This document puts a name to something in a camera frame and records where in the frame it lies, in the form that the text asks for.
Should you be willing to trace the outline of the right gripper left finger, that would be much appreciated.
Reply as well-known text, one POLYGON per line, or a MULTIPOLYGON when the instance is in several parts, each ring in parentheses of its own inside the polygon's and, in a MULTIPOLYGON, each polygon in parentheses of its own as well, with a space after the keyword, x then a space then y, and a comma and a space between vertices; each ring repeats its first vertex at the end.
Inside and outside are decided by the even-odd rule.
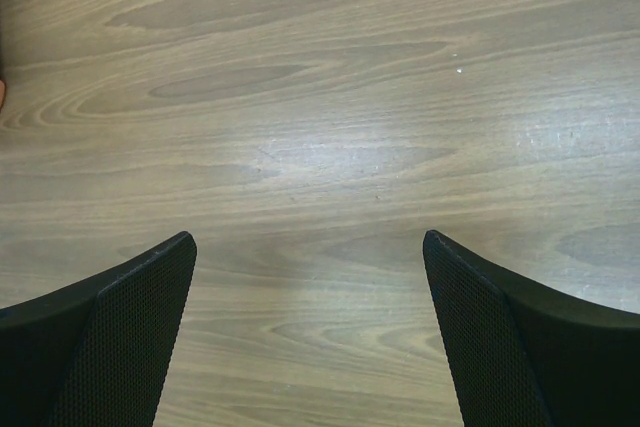
POLYGON ((180 232, 1 311, 4 426, 153 424, 197 247, 180 232))

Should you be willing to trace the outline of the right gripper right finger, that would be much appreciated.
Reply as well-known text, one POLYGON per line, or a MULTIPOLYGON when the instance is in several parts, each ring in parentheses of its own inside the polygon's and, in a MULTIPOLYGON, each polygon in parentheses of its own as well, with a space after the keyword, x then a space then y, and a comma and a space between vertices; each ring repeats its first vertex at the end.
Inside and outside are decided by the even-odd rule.
POLYGON ((552 289, 436 230, 423 258, 464 425, 638 425, 638 314, 552 289))

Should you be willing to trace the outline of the orange plastic bin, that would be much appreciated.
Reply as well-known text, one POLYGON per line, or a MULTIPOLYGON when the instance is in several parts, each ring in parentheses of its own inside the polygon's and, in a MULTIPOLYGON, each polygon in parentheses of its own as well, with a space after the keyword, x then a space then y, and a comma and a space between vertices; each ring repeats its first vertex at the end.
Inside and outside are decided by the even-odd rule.
POLYGON ((4 102, 6 99, 6 83, 4 80, 0 80, 0 110, 2 110, 4 106, 4 102))

